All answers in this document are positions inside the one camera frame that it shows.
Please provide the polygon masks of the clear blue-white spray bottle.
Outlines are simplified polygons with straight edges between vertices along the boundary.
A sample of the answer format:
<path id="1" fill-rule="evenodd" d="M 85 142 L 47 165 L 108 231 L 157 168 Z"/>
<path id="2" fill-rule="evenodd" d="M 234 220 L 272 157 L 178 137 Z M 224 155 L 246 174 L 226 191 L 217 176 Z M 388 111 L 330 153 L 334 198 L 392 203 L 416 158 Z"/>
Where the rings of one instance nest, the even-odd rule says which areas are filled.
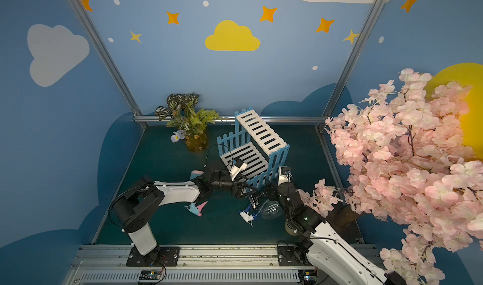
<path id="1" fill-rule="evenodd" d="M 253 208 L 252 204 L 249 204 L 245 210 L 239 211 L 239 214 L 241 218 L 252 227 L 253 221 L 258 219 L 272 220 L 281 217 L 284 214 L 284 210 L 279 202 L 266 200 L 256 208 Z"/>

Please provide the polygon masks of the blue and white slatted shelf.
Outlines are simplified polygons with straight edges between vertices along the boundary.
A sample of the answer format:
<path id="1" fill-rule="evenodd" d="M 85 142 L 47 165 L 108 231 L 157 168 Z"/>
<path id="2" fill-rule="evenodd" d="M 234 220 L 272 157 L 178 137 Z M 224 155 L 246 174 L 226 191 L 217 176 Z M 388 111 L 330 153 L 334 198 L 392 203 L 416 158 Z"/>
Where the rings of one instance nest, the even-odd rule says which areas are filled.
<path id="1" fill-rule="evenodd" d="M 225 165 L 234 159 L 247 164 L 241 173 L 247 184 L 261 189 L 274 181 L 285 165 L 290 145 L 252 108 L 235 113 L 235 130 L 217 138 L 218 153 Z"/>

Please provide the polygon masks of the teal pink spray bottle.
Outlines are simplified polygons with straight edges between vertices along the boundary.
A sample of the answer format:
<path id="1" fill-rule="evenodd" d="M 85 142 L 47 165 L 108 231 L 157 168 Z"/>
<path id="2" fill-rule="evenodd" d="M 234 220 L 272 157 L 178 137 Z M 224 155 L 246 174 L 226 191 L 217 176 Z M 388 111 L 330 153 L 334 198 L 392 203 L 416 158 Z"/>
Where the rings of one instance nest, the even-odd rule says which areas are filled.
<path id="1" fill-rule="evenodd" d="M 201 204 L 197 205 L 195 203 L 190 203 L 188 206 L 186 206 L 186 208 L 191 212 L 193 213 L 194 215 L 198 216 L 198 217 L 201 217 L 203 214 L 202 214 L 202 209 L 205 207 L 205 205 L 207 204 L 208 202 L 202 202 Z"/>

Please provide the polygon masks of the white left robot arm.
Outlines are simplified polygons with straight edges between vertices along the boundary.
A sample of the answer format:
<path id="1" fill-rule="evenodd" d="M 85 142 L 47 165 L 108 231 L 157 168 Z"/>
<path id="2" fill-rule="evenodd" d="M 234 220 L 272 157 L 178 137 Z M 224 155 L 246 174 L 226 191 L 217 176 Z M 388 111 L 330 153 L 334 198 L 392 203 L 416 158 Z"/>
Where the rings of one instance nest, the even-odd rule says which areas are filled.
<path id="1" fill-rule="evenodd" d="M 142 178 L 136 185 L 116 197 L 109 206 L 120 222 L 120 228 L 127 233 L 141 256 L 156 250 L 158 243 L 149 222 L 158 207 L 173 203 L 187 203 L 187 209 L 202 216 L 202 209 L 211 193 L 216 189 L 231 192 L 236 198 L 245 198 L 257 189 L 247 183 L 241 174 L 232 177 L 224 170 L 196 171 L 191 179 L 183 183 L 164 183 Z"/>

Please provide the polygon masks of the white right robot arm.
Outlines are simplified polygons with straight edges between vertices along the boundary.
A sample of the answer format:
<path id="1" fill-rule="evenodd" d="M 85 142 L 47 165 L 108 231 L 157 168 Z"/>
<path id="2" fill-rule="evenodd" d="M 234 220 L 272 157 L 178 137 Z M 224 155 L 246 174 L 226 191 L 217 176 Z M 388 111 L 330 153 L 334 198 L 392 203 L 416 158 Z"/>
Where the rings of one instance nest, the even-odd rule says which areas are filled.
<path id="1" fill-rule="evenodd" d="M 294 183 L 269 185 L 262 196 L 280 204 L 288 229 L 302 238 L 299 250 L 338 284 L 406 284 L 397 272 L 385 272 L 347 243 L 309 204 L 313 197 Z"/>

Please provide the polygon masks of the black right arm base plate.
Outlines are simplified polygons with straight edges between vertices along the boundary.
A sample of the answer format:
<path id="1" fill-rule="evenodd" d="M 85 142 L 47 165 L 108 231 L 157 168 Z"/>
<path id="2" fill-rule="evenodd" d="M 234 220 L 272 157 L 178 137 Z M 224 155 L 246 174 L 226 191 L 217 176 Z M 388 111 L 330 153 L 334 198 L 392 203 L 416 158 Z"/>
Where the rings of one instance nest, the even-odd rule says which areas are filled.
<path id="1" fill-rule="evenodd" d="M 310 266 L 306 254 L 297 246 L 282 244 L 277 246 L 279 266 Z"/>

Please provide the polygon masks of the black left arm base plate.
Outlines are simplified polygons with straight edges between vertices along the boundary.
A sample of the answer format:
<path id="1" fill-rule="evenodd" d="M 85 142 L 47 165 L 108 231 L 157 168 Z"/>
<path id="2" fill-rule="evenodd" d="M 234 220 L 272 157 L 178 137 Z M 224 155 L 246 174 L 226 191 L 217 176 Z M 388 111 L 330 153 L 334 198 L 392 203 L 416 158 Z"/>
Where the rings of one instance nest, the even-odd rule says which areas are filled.
<path id="1" fill-rule="evenodd" d="M 158 246 L 146 255 L 141 255 L 136 247 L 133 247 L 128 255 L 127 267 L 176 267 L 179 259 L 180 247 Z"/>

